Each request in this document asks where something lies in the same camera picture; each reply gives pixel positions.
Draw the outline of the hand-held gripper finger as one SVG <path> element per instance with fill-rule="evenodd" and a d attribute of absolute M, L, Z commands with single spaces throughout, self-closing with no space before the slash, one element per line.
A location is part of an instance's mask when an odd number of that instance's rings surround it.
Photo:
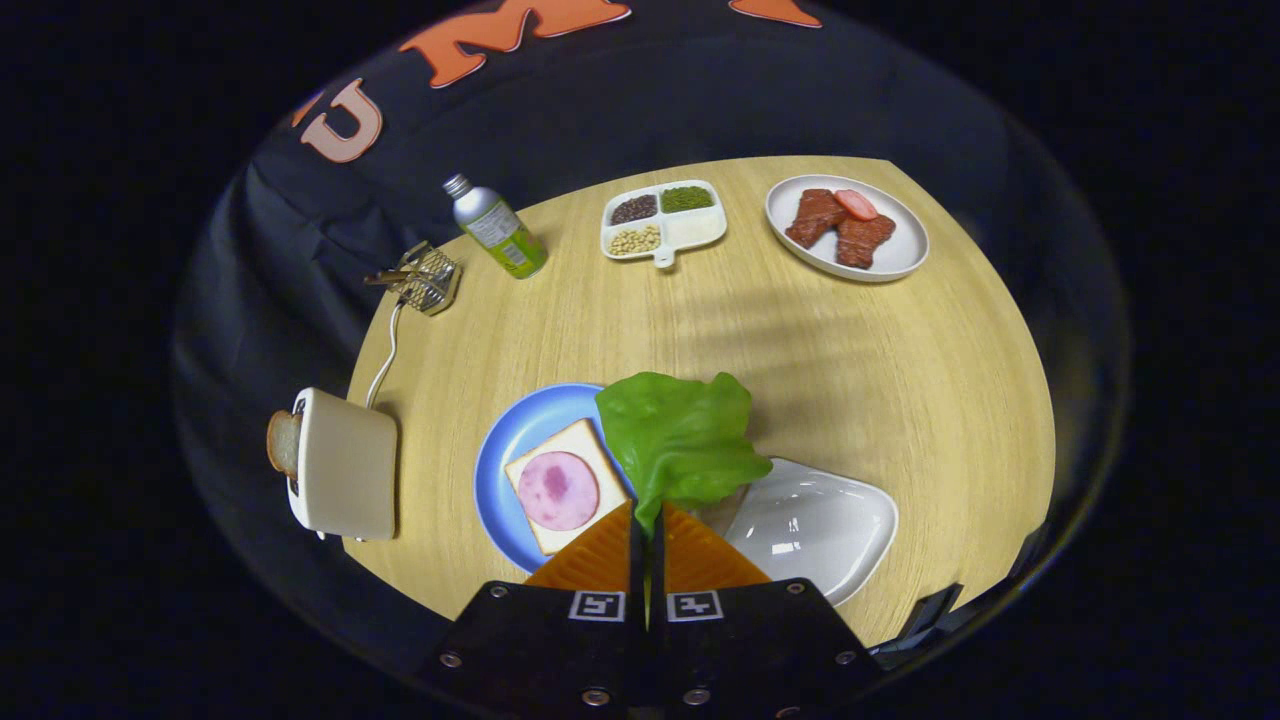
<path fill-rule="evenodd" d="M 648 667 L 667 719 L 832 719 L 886 671 L 815 583 L 769 579 L 666 505 L 650 546 Z"/>
<path fill-rule="evenodd" d="M 621 506 L 522 583 L 486 582 L 415 673 L 481 719 L 625 719 L 650 688 L 644 538 Z"/>

